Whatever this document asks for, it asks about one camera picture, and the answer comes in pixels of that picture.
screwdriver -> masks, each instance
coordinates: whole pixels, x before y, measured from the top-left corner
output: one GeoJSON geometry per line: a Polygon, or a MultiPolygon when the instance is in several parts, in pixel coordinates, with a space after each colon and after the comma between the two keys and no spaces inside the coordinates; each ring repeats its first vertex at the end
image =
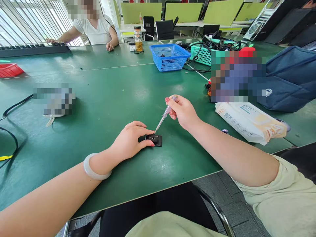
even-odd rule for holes
{"type": "MultiPolygon", "coordinates": [[[[177,95],[173,95],[171,99],[172,99],[173,101],[176,101],[177,98],[178,98],[177,95]]],[[[164,119],[165,119],[165,118],[167,117],[167,115],[169,114],[170,110],[171,110],[171,107],[168,105],[167,108],[166,108],[166,110],[165,110],[165,112],[164,112],[164,114],[162,115],[162,118],[161,118],[161,120],[160,120],[160,122],[159,122],[159,124],[158,124],[158,126],[157,126],[157,128],[156,128],[155,133],[157,132],[158,128],[160,127],[160,125],[162,124],[162,122],[164,121],[164,119]]]]}

white package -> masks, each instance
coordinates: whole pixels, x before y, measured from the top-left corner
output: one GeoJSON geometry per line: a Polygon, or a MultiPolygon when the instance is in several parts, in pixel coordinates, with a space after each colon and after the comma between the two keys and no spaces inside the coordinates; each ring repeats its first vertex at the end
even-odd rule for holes
{"type": "Polygon", "coordinates": [[[266,145],[286,136],[286,125],[251,103],[216,103],[215,111],[248,142],[266,145]]]}

green basket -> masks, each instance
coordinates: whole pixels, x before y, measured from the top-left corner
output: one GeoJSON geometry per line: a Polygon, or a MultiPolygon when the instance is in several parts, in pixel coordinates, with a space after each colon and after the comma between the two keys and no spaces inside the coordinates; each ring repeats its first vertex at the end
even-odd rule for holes
{"type": "MultiPolygon", "coordinates": [[[[214,43],[219,43],[219,39],[211,39],[214,43]]],[[[235,43],[235,41],[230,41],[230,40],[224,40],[224,44],[231,44],[235,43]]],[[[190,60],[192,60],[197,54],[198,58],[194,60],[194,62],[202,63],[205,65],[211,66],[211,53],[208,51],[207,48],[202,47],[200,50],[201,45],[196,44],[191,46],[191,57],[190,60]]]]}

white bangle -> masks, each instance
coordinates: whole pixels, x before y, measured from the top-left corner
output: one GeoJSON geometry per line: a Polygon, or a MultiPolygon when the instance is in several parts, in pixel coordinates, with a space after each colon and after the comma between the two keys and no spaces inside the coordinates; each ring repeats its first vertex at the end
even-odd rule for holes
{"type": "Polygon", "coordinates": [[[93,179],[96,179],[96,180],[105,180],[107,179],[111,174],[112,174],[112,171],[110,171],[109,173],[107,173],[106,175],[100,175],[100,174],[97,174],[95,173],[91,167],[90,167],[90,164],[89,164],[89,161],[90,161],[90,158],[93,157],[94,155],[96,155],[97,153],[92,153],[90,155],[88,155],[86,158],[85,158],[85,161],[83,162],[83,166],[85,168],[85,172],[87,173],[87,175],[93,179]]]}

backpack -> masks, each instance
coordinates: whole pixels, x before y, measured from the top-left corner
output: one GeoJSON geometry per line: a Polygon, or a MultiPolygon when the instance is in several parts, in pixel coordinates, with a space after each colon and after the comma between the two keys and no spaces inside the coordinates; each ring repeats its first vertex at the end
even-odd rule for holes
{"type": "Polygon", "coordinates": [[[316,53],[297,46],[279,52],[266,64],[266,98],[269,110],[295,112],[316,98],[316,53]]]}

